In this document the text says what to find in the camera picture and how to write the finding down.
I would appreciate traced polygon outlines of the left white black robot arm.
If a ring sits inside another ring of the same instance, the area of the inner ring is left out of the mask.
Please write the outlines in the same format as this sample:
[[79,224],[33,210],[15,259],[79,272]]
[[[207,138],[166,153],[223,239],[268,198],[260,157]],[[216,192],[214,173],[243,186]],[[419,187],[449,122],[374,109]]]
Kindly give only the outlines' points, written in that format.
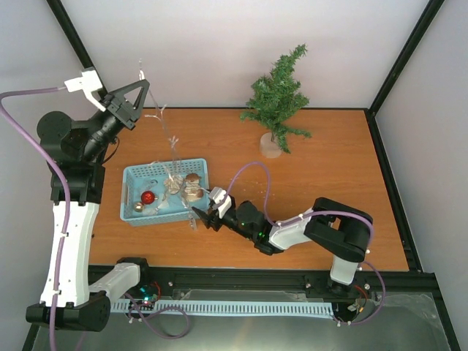
[[124,257],[97,282],[88,281],[89,252],[105,180],[104,156],[123,129],[140,119],[150,87],[139,80],[106,94],[97,112],[75,121],[61,111],[45,114],[37,125],[40,146],[52,160],[54,224],[48,279],[39,303],[26,310],[31,324],[56,330],[104,329],[110,309],[132,290],[144,294],[152,276],[145,258]]

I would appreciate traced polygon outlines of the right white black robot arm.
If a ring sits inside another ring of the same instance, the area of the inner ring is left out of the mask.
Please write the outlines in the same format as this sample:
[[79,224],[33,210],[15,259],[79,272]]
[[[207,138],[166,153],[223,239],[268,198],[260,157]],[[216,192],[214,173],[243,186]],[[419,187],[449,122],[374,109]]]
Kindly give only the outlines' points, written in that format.
[[319,197],[305,212],[283,222],[270,223],[266,214],[249,201],[192,210],[206,228],[219,231],[227,227],[251,241],[266,255],[279,254],[299,244],[315,242],[333,255],[326,283],[330,293],[346,296],[355,281],[355,272],[364,261],[374,236],[373,218],[356,208],[326,197]]

